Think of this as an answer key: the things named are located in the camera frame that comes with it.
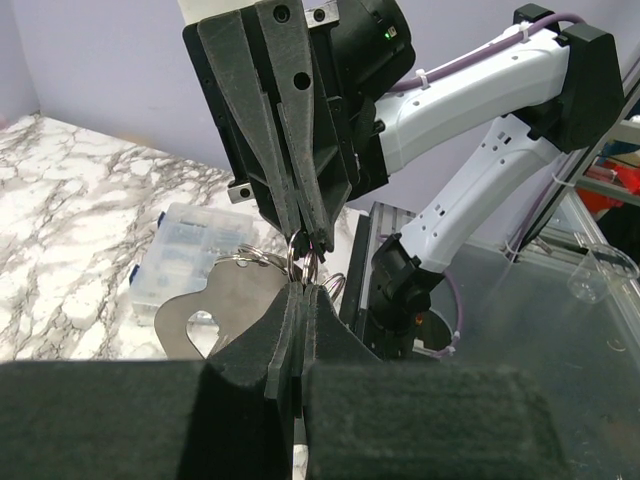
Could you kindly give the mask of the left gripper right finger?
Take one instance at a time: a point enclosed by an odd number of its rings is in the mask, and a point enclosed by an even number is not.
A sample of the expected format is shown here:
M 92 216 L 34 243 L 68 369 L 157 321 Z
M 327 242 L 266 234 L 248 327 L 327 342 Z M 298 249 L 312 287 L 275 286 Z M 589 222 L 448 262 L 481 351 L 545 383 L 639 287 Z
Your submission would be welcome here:
M 380 476 L 377 359 L 336 315 L 327 290 L 309 286 L 301 309 L 305 326 L 302 414 L 310 479 Z

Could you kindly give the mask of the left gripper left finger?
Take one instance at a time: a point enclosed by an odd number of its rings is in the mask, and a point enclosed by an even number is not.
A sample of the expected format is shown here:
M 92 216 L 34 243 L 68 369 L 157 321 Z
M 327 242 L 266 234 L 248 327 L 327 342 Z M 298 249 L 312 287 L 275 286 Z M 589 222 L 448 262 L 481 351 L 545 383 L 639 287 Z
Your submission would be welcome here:
M 253 326 L 206 360 L 178 478 L 291 478 L 299 314 L 300 286 L 288 283 Z

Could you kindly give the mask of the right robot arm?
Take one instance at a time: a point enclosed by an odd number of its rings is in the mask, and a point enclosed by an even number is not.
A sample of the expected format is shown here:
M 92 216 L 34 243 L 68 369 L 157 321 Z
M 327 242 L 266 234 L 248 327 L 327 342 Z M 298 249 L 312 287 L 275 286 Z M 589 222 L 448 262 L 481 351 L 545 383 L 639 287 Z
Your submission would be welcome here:
M 460 247 L 539 170 L 591 146 L 624 94 L 613 36 L 573 14 L 517 9 L 489 43 L 414 69 L 394 1 L 183 1 L 183 40 L 238 196 L 294 256 L 322 258 L 349 200 L 432 148 L 490 130 L 434 199 L 374 254 L 366 345 L 406 357 Z

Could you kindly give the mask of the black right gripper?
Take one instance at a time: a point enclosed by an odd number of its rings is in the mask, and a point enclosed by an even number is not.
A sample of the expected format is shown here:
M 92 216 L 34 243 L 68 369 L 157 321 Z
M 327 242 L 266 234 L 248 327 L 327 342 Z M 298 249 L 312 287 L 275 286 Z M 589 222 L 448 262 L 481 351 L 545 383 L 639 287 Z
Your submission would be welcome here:
M 383 182 L 376 102 L 415 52 L 394 1 L 186 1 L 182 38 L 235 180 L 313 249 Z

